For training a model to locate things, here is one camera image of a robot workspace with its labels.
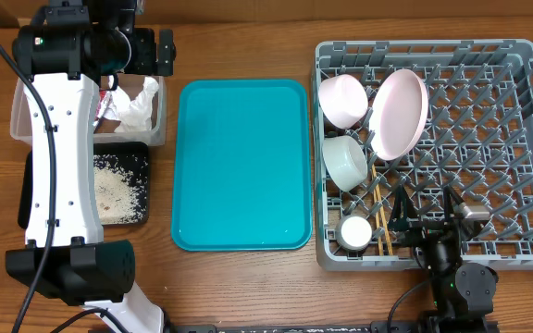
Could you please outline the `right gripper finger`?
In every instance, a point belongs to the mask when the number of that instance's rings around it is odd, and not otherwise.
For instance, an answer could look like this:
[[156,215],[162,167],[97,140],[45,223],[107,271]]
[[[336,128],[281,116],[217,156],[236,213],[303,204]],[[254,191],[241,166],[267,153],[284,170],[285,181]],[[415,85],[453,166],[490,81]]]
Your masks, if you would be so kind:
[[461,215],[460,205],[464,199],[457,193],[451,185],[445,185],[443,188],[443,210],[447,220],[453,220],[456,216]]
[[390,222],[408,223],[417,219],[417,211],[404,186],[400,185],[393,194],[394,206],[390,213]]

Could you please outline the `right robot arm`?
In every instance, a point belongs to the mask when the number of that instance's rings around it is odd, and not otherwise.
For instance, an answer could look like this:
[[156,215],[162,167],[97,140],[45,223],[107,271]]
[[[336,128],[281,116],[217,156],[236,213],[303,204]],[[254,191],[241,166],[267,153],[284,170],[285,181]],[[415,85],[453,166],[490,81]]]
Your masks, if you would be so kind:
[[425,219],[417,213],[406,189],[394,192],[388,227],[401,234],[399,245],[412,250],[416,263],[428,278],[405,292],[391,307],[386,330],[391,332],[398,306],[411,294],[429,287],[432,310],[423,311],[409,325],[413,332],[497,332],[486,315],[493,312],[493,297],[499,281],[486,265],[465,263],[463,245],[478,236],[490,220],[482,204],[466,203],[455,189],[442,188],[443,218]]

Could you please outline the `red snack wrapper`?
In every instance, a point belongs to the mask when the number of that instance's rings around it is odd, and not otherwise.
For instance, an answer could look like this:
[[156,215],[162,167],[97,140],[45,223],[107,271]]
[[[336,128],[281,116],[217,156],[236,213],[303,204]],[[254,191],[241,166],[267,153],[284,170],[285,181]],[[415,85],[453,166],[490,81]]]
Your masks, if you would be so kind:
[[93,127],[98,128],[101,120],[104,118],[104,114],[110,105],[111,102],[111,93],[109,91],[100,91],[99,92],[100,100],[96,109],[95,118],[93,121]]

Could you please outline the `shallow grey-white bowl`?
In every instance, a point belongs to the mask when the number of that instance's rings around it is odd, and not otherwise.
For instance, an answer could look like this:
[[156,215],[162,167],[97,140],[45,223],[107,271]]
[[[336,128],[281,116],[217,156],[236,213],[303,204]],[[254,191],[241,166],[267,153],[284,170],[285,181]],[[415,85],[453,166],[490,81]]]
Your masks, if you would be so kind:
[[351,136],[326,138],[322,143],[326,169],[337,187],[350,191],[367,178],[366,156]]

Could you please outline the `white bowl with food residue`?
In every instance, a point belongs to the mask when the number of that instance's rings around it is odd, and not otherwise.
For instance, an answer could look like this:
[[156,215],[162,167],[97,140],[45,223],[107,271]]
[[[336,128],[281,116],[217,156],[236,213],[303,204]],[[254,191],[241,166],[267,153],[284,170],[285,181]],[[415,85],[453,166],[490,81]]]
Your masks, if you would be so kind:
[[318,102],[328,121],[337,128],[348,129],[357,123],[368,109],[364,86],[349,74],[325,79],[318,91]]

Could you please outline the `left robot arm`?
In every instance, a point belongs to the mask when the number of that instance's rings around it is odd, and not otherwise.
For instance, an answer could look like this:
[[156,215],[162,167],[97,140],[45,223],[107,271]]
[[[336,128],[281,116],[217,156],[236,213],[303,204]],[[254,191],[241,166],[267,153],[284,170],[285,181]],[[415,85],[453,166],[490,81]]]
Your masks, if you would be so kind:
[[98,315],[117,332],[169,332],[166,312],[135,281],[127,240],[107,241],[95,203],[94,116],[100,81],[118,73],[169,76],[169,30],[135,24],[139,1],[52,1],[19,30],[6,60],[31,119],[31,212],[7,273],[29,294]]

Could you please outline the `small white cup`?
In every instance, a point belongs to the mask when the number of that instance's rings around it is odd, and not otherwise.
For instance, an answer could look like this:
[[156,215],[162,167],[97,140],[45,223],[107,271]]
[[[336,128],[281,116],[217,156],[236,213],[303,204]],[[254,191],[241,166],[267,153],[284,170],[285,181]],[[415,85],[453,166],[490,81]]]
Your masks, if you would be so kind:
[[347,251],[362,251],[372,239],[370,223],[360,216],[345,216],[335,228],[336,242]]

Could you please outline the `wooden chopstick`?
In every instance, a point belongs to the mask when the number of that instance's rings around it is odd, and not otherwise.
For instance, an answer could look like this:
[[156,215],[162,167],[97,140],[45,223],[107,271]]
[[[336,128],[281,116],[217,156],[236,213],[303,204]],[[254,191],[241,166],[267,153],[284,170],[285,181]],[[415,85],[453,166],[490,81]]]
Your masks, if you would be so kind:
[[379,214],[381,222],[382,222],[382,227],[384,228],[384,239],[385,239],[386,244],[387,244],[388,254],[389,255],[393,255],[393,248],[392,248],[392,244],[391,244],[390,233],[389,233],[389,230],[388,230],[388,222],[387,222],[387,218],[385,216],[385,210],[384,210],[384,207],[383,207],[383,198],[381,196],[379,183],[377,183],[376,186],[375,186],[374,197],[375,197],[375,200],[380,203],[380,208],[378,210],[378,214]]
[[[377,171],[375,168],[375,165],[372,165],[371,167],[371,174],[372,174],[372,180],[376,179]],[[378,203],[378,195],[377,195],[378,185],[375,186],[375,189],[373,190],[373,199],[374,199],[374,205]],[[377,229],[381,228],[380,223],[380,212],[377,210],[375,213],[375,221]],[[383,246],[383,240],[381,239],[381,233],[378,234],[378,255],[383,256],[384,255],[384,246]]]

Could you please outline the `white napkin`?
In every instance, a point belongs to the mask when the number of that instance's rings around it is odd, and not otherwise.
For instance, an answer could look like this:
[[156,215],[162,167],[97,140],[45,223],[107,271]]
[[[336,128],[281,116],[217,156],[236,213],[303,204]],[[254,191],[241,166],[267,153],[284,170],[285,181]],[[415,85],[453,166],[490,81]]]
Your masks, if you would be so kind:
[[150,130],[153,114],[153,100],[159,91],[159,83],[153,77],[145,77],[143,88],[134,99],[120,87],[109,91],[112,95],[104,118],[118,121],[114,129],[117,133],[140,132]]

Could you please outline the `large white plate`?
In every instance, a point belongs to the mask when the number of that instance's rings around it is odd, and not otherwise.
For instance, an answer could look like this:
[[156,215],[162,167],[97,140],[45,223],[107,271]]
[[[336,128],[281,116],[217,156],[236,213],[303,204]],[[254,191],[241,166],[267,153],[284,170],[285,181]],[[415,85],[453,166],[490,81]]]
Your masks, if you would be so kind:
[[390,74],[378,89],[368,128],[374,132],[371,148],[379,159],[391,161],[409,153],[418,143],[428,114],[428,92],[412,70]]

